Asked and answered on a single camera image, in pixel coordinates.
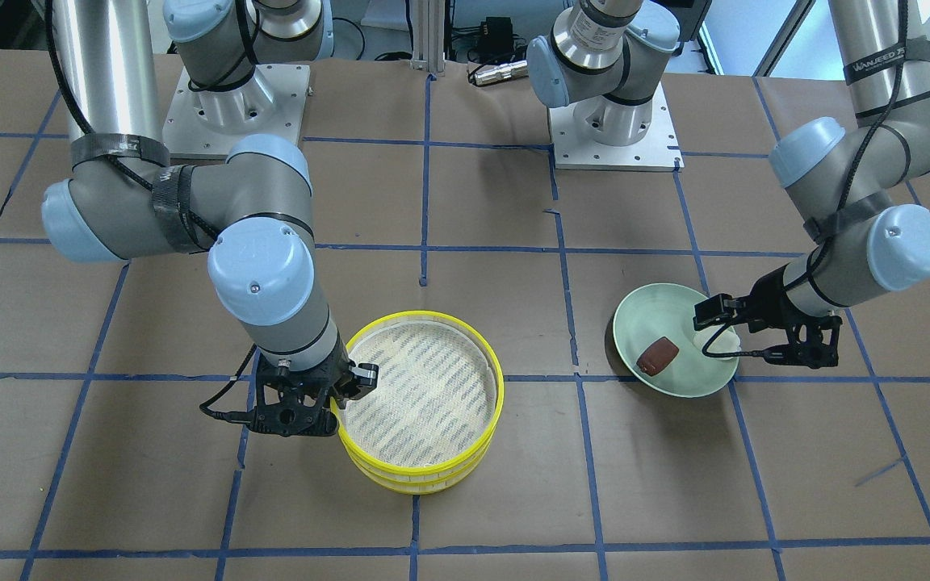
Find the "velcro strap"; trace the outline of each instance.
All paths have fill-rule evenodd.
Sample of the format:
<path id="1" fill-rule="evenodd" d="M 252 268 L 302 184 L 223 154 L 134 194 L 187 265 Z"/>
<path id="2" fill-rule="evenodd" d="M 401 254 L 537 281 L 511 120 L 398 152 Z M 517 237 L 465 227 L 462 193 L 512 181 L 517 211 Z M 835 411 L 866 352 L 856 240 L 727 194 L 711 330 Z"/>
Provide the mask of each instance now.
<path id="1" fill-rule="evenodd" d="M 930 43 L 925 36 L 918 36 L 907 40 L 907 44 L 893 44 L 889 48 L 882 48 L 873 55 L 864 56 L 856 62 L 845 66 L 845 84 L 852 85 L 856 81 L 870 77 L 871 74 L 888 69 L 904 61 L 930 62 Z"/>
<path id="2" fill-rule="evenodd" d="M 192 191 L 192 165 L 173 165 L 160 172 L 153 183 L 153 213 L 167 243 L 176 253 L 195 254 L 207 248 L 199 245 L 196 228 L 189 219 Z"/>
<path id="3" fill-rule="evenodd" d="M 71 168 L 77 166 L 78 163 L 103 157 L 103 155 L 145 159 L 145 161 L 156 163 L 160 168 L 166 168 L 170 163 L 170 152 L 167 151 L 167 147 L 147 136 L 130 136 L 128 133 L 88 133 L 87 136 L 78 137 L 70 144 Z"/>
<path id="4" fill-rule="evenodd" d="M 850 203 L 845 208 L 830 214 L 827 218 L 823 218 L 823 220 L 816 220 L 815 218 L 806 220 L 802 228 L 806 229 L 813 242 L 820 244 L 824 240 L 837 236 L 845 232 L 846 229 L 853 227 L 853 225 L 869 220 L 881 213 L 882 210 L 892 206 L 893 203 L 892 199 L 889 198 L 889 192 L 882 189 L 866 196 L 866 198 Z"/>

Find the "brown object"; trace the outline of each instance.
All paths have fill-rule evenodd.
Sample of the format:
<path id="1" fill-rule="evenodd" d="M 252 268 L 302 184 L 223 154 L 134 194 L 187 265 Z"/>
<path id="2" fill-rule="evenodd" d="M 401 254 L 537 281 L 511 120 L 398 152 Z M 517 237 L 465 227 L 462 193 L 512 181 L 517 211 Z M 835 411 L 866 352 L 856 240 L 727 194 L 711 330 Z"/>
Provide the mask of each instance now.
<path id="1" fill-rule="evenodd" d="M 680 350 L 672 344 L 671 340 L 660 337 L 649 345 L 648 349 L 645 349 L 645 353 L 641 353 L 641 357 L 638 357 L 638 369 L 649 376 L 657 375 L 665 369 L 665 366 L 672 363 L 679 352 Z"/>

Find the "green plate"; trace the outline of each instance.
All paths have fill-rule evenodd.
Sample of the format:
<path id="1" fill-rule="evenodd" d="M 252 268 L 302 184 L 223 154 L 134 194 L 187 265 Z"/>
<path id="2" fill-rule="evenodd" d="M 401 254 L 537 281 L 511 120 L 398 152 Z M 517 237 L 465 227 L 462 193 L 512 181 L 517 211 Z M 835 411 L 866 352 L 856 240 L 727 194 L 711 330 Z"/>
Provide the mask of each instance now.
<path id="1" fill-rule="evenodd" d="M 627 369 L 653 389 L 676 397 L 702 397 L 726 386 L 738 370 L 738 358 L 712 359 L 693 343 L 694 305 L 706 298 L 697 290 L 667 282 L 648 284 L 627 295 L 612 320 L 613 342 Z M 651 378 L 638 369 L 638 357 L 660 337 L 671 340 L 680 352 Z"/>

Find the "floor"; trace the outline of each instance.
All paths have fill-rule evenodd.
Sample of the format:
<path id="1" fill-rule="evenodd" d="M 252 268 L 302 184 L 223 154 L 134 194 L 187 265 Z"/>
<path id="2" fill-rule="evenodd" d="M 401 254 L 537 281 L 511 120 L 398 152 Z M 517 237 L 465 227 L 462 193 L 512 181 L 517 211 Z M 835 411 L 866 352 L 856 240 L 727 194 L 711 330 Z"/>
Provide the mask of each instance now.
<path id="1" fill-rule="evenodd" d="M 157 65 L 162 113 L 181 63 Z M 930 580 L 930 281 L 843 313 L 839 367 L 745 361 L 697 400 L 606 344 L 638 286 L 744 293 L 809 249 L 765 154 L 852 125 L 841 84 L 668 74 L 682 172 L 555 172 L 526 82 L 312 67 L 333 314 L 480 330 L 507 380 L 487 457 L 411 497 L 336 438 L 200 415 L 249 343 L 203 255 L 60 257 L 37 208 L 69 173 L 64 107 L 43 52 L 0 52 L 0 580 Z M 930 208 L 930 176 L 892 195 Z"/>

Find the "white mounting plate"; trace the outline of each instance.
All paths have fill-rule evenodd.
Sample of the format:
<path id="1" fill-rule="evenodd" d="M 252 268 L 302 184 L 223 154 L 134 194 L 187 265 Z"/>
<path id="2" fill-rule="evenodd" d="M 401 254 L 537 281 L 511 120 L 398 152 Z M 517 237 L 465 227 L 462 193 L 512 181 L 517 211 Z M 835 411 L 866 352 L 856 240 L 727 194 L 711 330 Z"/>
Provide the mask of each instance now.
<path id="1" fill-rule="evenodd" d="M 163 144 L 170 150 L 171 157 L 225 159 L 232 146 L 250 133 L 272 133 L 299 144 L 311 67 L 306 64 L 258 65 L 258 74 L 263 74 L 274 89 L 278 110 L 268 118 L 247 120 L 243 132 L 221 133 L 206 125 L 196 113 L 192 106 L 193 94 L 189 91 L 189 74 L 182 69 L 163 121 Z"/>
<path id="2" fill-rule="evenodd" d="M 684 166 L 672 117 L 665 102 L 662 85 L 652 97 L 652 122 L 638 143 L 616 147 L 599 144 L 584 136 L 572 110 L 568 107 L 547 110 L 547 122 L 555 144 L 555 168 L 558 169 L 623 169 L 631 172 L 672 172 Z"/>

